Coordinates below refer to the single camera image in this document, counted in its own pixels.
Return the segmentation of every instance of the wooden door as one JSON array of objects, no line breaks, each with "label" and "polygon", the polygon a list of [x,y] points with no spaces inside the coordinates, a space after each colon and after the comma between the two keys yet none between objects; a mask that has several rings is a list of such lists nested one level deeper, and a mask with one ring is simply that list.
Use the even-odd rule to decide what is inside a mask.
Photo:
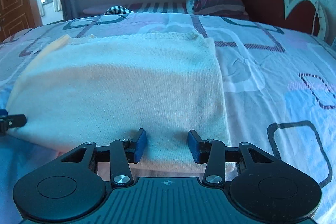
[{"label": "wooden door", "polygon": [[0,0],[0,43],[27,28],[35,28],[29,0]]}]

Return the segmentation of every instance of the crosshair logo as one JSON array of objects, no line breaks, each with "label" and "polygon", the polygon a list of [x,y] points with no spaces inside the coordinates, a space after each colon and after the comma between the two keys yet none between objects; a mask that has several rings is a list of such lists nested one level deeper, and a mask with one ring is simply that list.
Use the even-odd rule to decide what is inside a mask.
[{"label": "crosshair logo", "polygon": [[173,182],[171,180],[167,179],[163,183],[166,184],[166,185],[171,185]]}]

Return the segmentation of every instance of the silver bolt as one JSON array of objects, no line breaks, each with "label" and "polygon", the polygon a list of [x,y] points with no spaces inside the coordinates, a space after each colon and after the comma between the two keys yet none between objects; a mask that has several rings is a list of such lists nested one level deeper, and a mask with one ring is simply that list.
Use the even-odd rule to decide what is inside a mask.
[{"label": "silver bolt", "polygon": [[211,176],[207,176],[205,180],[209,183],[216,184],[216,183],[220,183],[222,181],[222,178],[217,175],[211,175]]},{"label": "silver bolt", "polygon": [[114,177],[114,182],[118,184],[125,184],[129,182],[131,179],[128,176],[125,175],[119,175]]}]

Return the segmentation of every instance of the folded blanket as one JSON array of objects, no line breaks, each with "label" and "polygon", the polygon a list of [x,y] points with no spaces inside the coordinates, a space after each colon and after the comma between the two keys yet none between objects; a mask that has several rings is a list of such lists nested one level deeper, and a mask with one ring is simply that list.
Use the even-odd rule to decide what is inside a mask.
[{"label": "folded blanket", "polygon": [[147,148],[132,166],[144,170],[204,171],[189,152],[190,129],[231,145],[214,41],[196,31],[64,36],[27,66],[6,109],[28,119],[9,134],[64,152],[144,128]]}]

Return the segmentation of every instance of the red headboard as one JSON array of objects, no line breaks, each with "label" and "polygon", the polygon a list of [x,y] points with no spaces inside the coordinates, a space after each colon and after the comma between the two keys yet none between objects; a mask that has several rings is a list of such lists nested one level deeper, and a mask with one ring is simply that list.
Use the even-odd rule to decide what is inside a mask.
[{"label": "red headboard", "polygon": [[[311,34],[318,0],[242,0],[252,21]],[[328,21],[320,6],[314,35],[325,40]]]}]

